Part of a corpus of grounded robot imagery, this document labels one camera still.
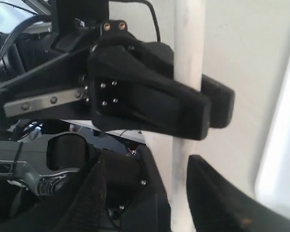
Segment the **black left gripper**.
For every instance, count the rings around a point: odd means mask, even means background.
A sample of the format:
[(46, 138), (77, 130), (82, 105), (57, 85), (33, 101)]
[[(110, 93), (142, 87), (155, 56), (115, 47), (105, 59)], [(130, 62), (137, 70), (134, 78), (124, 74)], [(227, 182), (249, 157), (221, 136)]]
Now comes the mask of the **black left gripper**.
[(87, 60), (109, 14), (107, 0), (53, 0), (0, 33), (0, 121), (91, 120)]

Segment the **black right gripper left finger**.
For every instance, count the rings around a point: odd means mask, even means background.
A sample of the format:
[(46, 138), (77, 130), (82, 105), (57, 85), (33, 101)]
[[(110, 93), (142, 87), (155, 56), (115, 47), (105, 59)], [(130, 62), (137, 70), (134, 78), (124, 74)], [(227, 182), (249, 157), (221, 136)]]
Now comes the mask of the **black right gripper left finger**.
[(2, 232), (168, 232), (171, 208), (148, 148), (125, 156), (92, 149), (93, 158), (58, 192), (0, 225)]

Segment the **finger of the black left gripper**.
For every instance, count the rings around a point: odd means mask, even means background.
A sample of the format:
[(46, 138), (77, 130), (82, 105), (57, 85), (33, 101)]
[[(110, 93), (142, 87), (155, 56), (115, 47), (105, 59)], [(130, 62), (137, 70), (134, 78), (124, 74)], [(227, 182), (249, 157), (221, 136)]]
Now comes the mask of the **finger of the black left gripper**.
[[(174, 79), (174, 51), (162, 42), (143, 42), (136, 39), (123, 20), (105, 20), (100, 25), (100, 48), (121, 46), (147, 68), (169, 79)], [(211, 101), (210, 127), (225, 128), (233, 116), (235, 92), (221, 82), (202, 75), (202, 95)]]
[(87, 60), (91, 120), (102, 131), (143, 130), (203, 140), (209, 130), (208, 97), (146, 67), (113, 46)]

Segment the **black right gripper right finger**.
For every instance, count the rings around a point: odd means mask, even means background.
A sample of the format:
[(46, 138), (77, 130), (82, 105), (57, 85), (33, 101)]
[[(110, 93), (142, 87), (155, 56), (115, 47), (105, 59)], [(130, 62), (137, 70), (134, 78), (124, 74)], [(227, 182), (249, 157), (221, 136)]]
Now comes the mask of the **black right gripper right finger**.
[(191, 155), (187, 196), (198, 232), (290, 232), (290, 220), (246, 196), (200, 155)]

